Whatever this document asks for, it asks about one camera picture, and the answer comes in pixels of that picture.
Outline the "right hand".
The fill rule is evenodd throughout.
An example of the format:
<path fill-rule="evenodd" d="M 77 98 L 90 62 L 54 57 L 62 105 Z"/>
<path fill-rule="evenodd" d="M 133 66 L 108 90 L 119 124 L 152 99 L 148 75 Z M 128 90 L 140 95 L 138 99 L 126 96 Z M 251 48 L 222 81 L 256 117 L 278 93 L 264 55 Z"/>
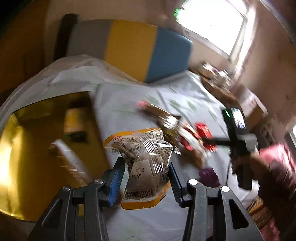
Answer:
<path fill-rule="evenodd" d="M 269 164 L 260 157 L 258 152 L 251 152 L 245 156 L 232 155 L 231 163 L 233 174 L 238 172 L 240 166 L 247 165 L 251 169 L 251 178 L 256 181 L 269 171 Z"/>

